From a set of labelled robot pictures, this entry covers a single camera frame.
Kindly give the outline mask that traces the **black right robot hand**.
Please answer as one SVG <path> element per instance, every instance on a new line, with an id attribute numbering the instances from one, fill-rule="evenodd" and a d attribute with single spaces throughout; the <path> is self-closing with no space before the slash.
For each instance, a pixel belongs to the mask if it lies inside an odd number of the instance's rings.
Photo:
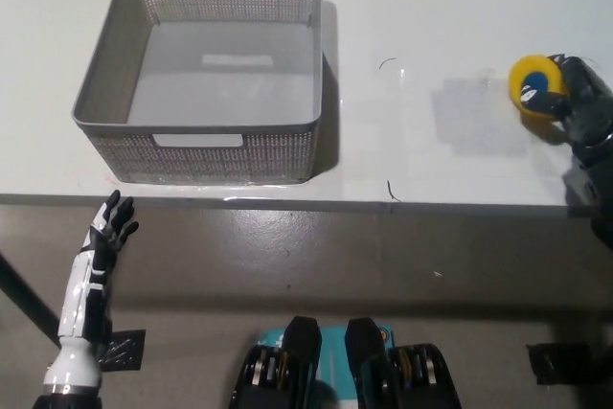
<path id="1" fill-rule="evenodd" d="M 612 152 L 612 90 L 576 56 L 528 55 L 511 67 L 509 92 L 523 115 L 563 124 L 585 166 Z"/>

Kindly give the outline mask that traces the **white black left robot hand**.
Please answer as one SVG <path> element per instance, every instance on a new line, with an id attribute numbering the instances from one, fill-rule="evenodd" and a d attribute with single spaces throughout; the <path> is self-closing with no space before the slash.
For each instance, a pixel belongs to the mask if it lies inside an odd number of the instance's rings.
<path id="1" fill-rule="evenodd" d="M 134 200 L 114 191 L 89 225 L 74 258 L 57 338 L 59 352 L 43 388 L 51 394 L 93 394 L 102 384 L 100 357 L 111 331 L 111 278 L 118 256 L 139 228 Z"/>

